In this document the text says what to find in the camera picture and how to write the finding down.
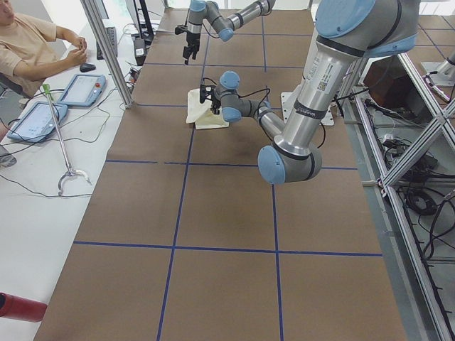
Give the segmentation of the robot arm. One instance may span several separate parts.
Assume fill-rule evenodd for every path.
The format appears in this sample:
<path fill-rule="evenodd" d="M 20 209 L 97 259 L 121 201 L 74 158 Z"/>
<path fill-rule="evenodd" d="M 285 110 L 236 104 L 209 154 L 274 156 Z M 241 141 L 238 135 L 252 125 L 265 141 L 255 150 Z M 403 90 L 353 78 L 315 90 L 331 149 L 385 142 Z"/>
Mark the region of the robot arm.
<path fill-rule="evenodd" d="M 220 40 L 226 42 L 234 32 L 253 19 L 269 15 L 275 5 L 273 0 L 253 1 L 250 5 L 227 17 L 220 12 L 214 1 L 191 1 L 184 24 L 175 27 L 175 34 L 186 34 L 187 46 L 183 48 L 183 60 L 187 65 L 195 60 L 200 49 L 200 36 L 204 21 L 217 33 Z"/>
<path fill-rule="evenodd" d="M 246 100 L 240 78 L 226 71 L 219 83 L 200 86 L 226 122 L 252 117 L 271 139 L 257 157 L 261 176 L 271 184 L 305 181 L 321 169 L 321 153 L 312 138 L 339 90 L 349 66 L 360 58 L 378 58 L 411 50 L 417 39 L 418 1 L 322 1 L 315 17 L 316 54 L 308 58 L 286 121 L 262 101 Z"/>

